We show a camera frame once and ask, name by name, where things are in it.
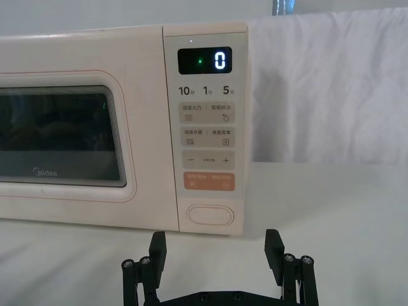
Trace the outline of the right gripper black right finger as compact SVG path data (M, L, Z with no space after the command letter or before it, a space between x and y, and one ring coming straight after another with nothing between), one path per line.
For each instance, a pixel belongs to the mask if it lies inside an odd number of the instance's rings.
M285 252L285 246L276 229L265 233L265 255L277 285L281 288L281 301L290 305L318 305L314 259L296 258Z

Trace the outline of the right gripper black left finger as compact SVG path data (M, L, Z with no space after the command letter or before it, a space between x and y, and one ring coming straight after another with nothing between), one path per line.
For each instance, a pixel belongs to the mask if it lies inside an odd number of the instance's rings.
M164 231L153 233L149 255L135 262L125 259L122 264L123 305L138 305L137 287L143 285L144 305L160 305L156 290L159 288L166 260L166 235Z

